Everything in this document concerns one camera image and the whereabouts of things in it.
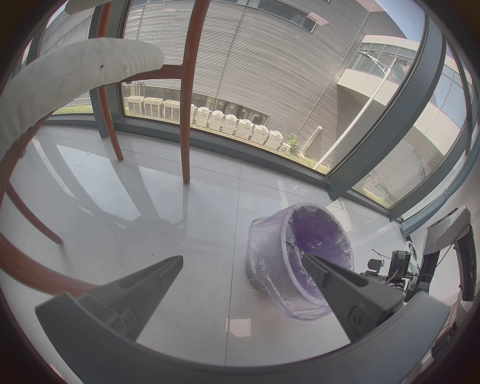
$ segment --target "purple trash bag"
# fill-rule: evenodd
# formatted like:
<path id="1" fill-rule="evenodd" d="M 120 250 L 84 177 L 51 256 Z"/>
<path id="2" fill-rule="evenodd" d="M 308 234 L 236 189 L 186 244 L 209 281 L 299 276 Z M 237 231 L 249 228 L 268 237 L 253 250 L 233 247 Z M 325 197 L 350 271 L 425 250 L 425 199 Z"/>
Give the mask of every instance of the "purple trash bag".
<path id="1" fill-rule="evenodd" d="M 305 252 L 353 271 L 347 234 L 318 204 L 295 204 L 250 224 L 247 274 L 252 284 L 266 290 L 288 317 L 316 320 L 332 311 L 302 266 Z"/>

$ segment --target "white pole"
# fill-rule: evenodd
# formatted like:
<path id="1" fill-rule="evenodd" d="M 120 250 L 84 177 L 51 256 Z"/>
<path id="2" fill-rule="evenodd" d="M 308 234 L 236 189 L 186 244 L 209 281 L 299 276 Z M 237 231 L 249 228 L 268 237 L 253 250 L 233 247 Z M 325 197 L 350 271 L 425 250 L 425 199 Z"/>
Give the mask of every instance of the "white pole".
<path id="1" fill-rule="evenodd" d="M 348 132 L 351 131 L 351 129 L 353 128 L 353 126 L 355 125 L 355 123 L 359 120 L 360 116 L 365 112 L 365 110 L 368 108 L 368 106 L 372 103 L 373 99 L 375 98 L 375 96 L 377 96 L 377 93 L 378 91 L 380 91 L 380 88 L 382 88 L 382 85 L 384 85 L 385 81 L 387 80 L 387 77 L 388 75 L 390 74 L 390 72 L 392 71 L 392 67 L 393 65 L 395 64 L 395 60 L 396 58 L 393 60 L 392 62 L 392 65 L 388 68 L 388 70 L 385 72 L 385 76 L 384 78 L 382 79 L 382 81 L 380 81 L 380 84 L 378 84 L 378 86 L 376 87 L 376 89 L 374 90 L 373 94 L 370 96 L 370 98 L 368 99 L 368 101 L 365 103 L 365 105 L 363 106 L 363 108 L 360 110 L 360 112 L 358 113 L 358 115 L 353 119 L 353 121 L 350 123 L 350 125 L 347 127 L 347 129 L 345 129 L 345 131 L 340 135 L 340 137 L 337 139 L 337 141 L 332 145 L 332 147 L 327 151 L 327 153 L 320 159 L 320 161 L 315 164 L 315 166 L 313 167 L 313 169 L 317 169 L 324 161 L 325 159 L 333 152 L 333 150 L 338 146 L 338 144 L 343 140 L 343 138 L 347 135 Z"/>

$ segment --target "building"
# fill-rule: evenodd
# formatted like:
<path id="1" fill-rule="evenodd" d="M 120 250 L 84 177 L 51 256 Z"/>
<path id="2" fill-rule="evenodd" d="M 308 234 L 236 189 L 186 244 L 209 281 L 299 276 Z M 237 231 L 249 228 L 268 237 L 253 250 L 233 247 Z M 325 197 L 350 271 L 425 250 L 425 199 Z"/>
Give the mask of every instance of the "building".
<path id="1" fill-rule="evenodd" d="M 157 45 L 165 52 L 165 64 L 181 64 L 192 8 L 188 0 L 132 0 L 124 38 Z M 41 53 L 87 38 L 92 13 L 61 13 L 46 29 Z M 392 66 L 372 103 L 318 168 L 327 172 L 377 121 L 418 45 L 405 39 L 373 0 L 212 0 L 192 103 L 279 131 L 283 142 L 296 135 L 301 156 L 315 163 L 348 129 Z M 441 163 L 465 120 L 458 105 L 448 106 L 458 91 L 463 95 L 451 57 L 444 73 L 441 95 L 436 92 L 411 132 L 355 189 L 368 190 L 391 206 Z M 179 101 L 180 80 L 124 84 L 123 92 L 124 97 Z M 75 103 L 89 103 L 88 95 Z"/>

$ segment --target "tile floor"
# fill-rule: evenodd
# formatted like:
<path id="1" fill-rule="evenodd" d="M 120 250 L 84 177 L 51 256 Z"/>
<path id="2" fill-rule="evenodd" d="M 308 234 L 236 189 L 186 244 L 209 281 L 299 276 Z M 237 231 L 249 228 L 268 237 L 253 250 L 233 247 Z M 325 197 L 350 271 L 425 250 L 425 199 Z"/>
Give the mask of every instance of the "tile floor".
<path id="1" fill-rule="evenodd" d="M 46 126 L 29 144 L 12 184 L 64 243 L 39 234 L 7 197 L 0 231 L 38 262 L 97 284 L 181 254 L 183 270 L 138 342 L 184 359 L 217 365 L 266 365 L 306 359 L 348 339 L 333 314 L 313 322 L 286 317 L 245 272 L 252 220 L 300 202 L 317 202 L 340 221 L 352 243 L 355 271 L 403 249 L 386 217 L 267 169 L 191 149 L 192 181 L 182 182 L 176 143 L 119 133 L 124 160 L 109 139 L 88 128 Z M 388 264 L 381 271 L 385 274 Z M 68 382 L 36 321 L 47 295 L 0 272 L 0 284 L 35 347 Z"/>

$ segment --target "trash can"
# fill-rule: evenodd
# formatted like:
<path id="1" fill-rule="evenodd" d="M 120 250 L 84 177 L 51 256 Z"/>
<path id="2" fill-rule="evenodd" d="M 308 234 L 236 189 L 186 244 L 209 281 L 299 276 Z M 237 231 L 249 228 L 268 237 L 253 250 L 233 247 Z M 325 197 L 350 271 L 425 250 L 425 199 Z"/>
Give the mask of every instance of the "trash can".
<path id="1" fill-rule="evenodd" d="M 305 252 L 353 271 L 353 254 L 341 224 L 325 208 L 300 203 L 255 219 L 247 244 L 247 274 L 291 318 L 316 320 L 331 313 L 301 263 Z"/>

